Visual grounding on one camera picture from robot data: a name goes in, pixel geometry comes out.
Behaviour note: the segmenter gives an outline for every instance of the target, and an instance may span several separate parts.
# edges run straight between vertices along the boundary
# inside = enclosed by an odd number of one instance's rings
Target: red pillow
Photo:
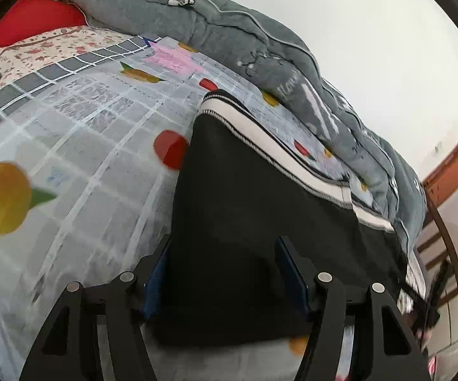
[[[0,20],[0,47],[61,27],[86,25],[73,4],[54,0],[18,0]]]

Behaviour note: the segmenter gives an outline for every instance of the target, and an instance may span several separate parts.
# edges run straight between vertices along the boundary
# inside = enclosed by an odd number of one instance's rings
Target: gray comforter
[[[413,248],[426,211],[416,173],[322,79],[314,56],[287,27],[231,0],[70,1],[91,25],[170,36],[275,96],[358,174],[404,250]]]

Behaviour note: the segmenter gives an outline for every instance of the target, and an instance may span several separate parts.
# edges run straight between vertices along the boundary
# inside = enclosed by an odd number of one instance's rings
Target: white wall
[[[458,29],[433,0],[235,0],[296,32],[418,171],[458,121]]]

